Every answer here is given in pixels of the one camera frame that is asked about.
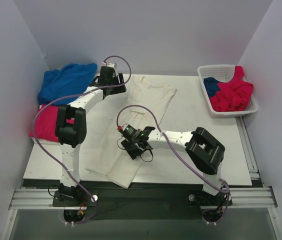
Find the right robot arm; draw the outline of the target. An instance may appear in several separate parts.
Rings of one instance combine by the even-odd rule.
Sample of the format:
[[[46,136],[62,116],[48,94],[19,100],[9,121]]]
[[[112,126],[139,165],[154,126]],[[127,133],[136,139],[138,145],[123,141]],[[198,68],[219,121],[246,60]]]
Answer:
[[[224,160],[225,147],[205,128],[194,131],[164,131],[146,126],[143,130],[130,124],[117,127],[124,140],[121,142],[131,159],[141,157],[156,149],[169,149],[199,179],[203,181],[203,200],[214,204],[221,194],[230,192],[229,185],[221,178],[219,167]]]

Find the white t-shirt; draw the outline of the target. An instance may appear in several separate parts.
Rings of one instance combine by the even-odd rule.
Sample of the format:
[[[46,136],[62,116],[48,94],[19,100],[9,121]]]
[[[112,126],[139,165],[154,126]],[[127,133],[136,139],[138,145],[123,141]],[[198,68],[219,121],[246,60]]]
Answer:
[[[118,186],[127,189],[136,176],[141,161],[133,160],[118,143],[121,134],[114,117],[119,116],[120,124],[136,129],[154,127],[160,123],[177,89],[168,84],[159,84],[144,76],[134,76],[129,82],[128,97],[123,102],[126,109],[115,111],[106,122],[104,130],[92,127],[80,150],[85,169]]]

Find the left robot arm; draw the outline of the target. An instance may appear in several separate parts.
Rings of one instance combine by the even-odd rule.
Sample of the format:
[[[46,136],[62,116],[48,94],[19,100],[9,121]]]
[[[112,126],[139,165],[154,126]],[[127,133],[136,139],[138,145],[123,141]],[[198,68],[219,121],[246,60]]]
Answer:
[[[79,156],[81,144],[87,135],[86,114],[107,96],[126,92],[124,85],[117,86],[122,83],[124,77],[122,73],[117,72],[116,63],[106,63],[101,67],[97,80],[93,80],[86,89],[86,95],[68,105],[58,107],[55,135],[60,144],[61,162],[64,165],[58,192],[71,206],[78,205],[85,195],[79,186]]]

